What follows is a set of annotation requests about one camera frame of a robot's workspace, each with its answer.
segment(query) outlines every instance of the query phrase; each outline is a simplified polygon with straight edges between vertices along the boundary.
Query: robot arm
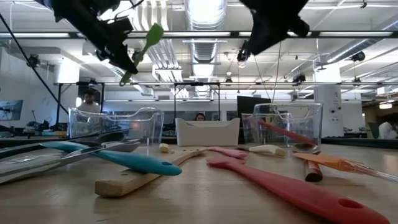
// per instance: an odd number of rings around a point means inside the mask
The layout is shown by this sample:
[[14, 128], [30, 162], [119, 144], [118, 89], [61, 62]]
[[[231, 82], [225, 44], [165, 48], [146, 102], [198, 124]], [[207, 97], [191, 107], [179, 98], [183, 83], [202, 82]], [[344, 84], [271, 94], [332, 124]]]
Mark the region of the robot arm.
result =
[[110, 64], [130, 73], [138, 70], [130, 59], [127, 45], [123, 42], [133, 28], [126, 17], [117, 18], [113, 22], [101, 21], [100, 15], [108, 9], [115, 10], [120, 0], [35, 0], [53, 10], [55, 22], [66, 19], [79, 30], [96, 48], [100, 60], [109, 59]]

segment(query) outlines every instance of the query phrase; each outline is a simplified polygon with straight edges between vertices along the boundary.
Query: man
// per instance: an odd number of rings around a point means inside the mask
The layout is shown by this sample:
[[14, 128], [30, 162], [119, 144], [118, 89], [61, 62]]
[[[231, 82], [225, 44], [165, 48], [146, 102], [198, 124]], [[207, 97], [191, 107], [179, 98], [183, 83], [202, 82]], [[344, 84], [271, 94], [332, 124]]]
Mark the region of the man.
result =
[[388, 121], [380, 124], [379, 126], [379, 139], [397, 139], [397, 126], [398, 122], [394, 118], [390, 118]]
[[77, 109], [84, 112], [101, 113], [101, 107], [94, 102], [94, 93], [91, 90], [85, 92], [85, 100]]

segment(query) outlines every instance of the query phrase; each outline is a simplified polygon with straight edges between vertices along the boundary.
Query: red spatula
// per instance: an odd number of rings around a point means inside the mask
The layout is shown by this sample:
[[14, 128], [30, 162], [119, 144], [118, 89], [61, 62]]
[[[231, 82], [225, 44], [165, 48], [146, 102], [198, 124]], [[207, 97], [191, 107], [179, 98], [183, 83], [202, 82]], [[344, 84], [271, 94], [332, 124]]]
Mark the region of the red spatula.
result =
[[301, 209], [339, 224], [389, 224], [370, 208], [307, 182], [253, 169], [231, 157], [207, 159], [210, 166], [229, 169], [258, 183]]

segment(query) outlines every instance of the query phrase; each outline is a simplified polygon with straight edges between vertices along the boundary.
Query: computer monitor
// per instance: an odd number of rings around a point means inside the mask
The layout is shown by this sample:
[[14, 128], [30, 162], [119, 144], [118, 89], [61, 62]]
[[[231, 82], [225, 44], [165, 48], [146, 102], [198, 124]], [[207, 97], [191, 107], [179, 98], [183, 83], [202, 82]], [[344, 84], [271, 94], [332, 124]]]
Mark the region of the computer monitor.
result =
[[0, 101], [0, 121], [18, 121], [23, 100]]
[[253, 114], [255, 105], [262, 103], [271, 103], [271, 100], [250, 96], [237, 97], [236, 104], [238, 106], [238, 117], [241, 119], [241, 124], [239, 125], [239, 144], [244, 144], [242, 113]]

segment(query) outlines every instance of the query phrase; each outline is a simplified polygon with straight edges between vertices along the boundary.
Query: clear plastic bin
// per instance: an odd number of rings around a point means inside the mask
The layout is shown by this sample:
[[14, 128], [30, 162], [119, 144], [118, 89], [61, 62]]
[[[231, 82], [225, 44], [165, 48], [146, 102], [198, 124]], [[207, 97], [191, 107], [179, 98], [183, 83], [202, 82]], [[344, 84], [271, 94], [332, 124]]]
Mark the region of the clear plastic bin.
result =
[[164, 112], [156, 108], [141, 108], [132, 115], [109, 115], [69, 108], [71, 138], [95, 133], [126, 130], [128, 139], [140, 139], [151, 146], [162, 140]]
[[256, 105], [253, 114], [242, 114], [245, 143], [248, 145], [273, 144], [292, 147], [300, 141], [278, 133], [261, 122], [299, 134], [312, 142], [321, 143], [321, 103], [266, 103]]

